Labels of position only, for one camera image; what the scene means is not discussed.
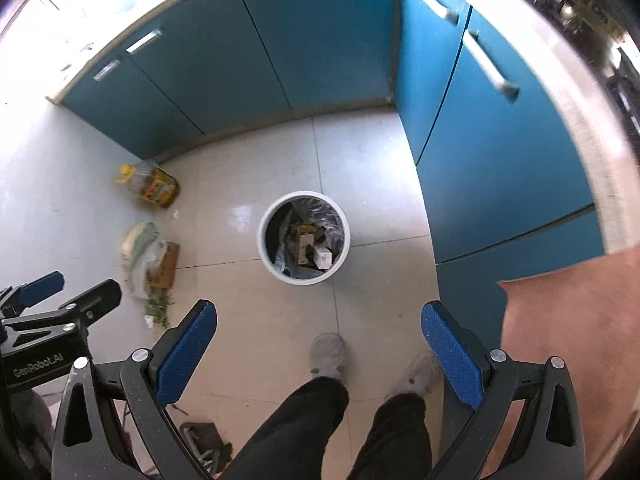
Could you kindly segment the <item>bare right forearm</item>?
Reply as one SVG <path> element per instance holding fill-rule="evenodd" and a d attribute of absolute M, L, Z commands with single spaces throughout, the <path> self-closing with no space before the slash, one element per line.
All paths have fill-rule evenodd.
<path fill-rule="evenodd" d="M 639 475 L 639 249 L 503 281 L 500 346 L 514 360 L 559 356 L 574 385 L 589 479 Z"/>

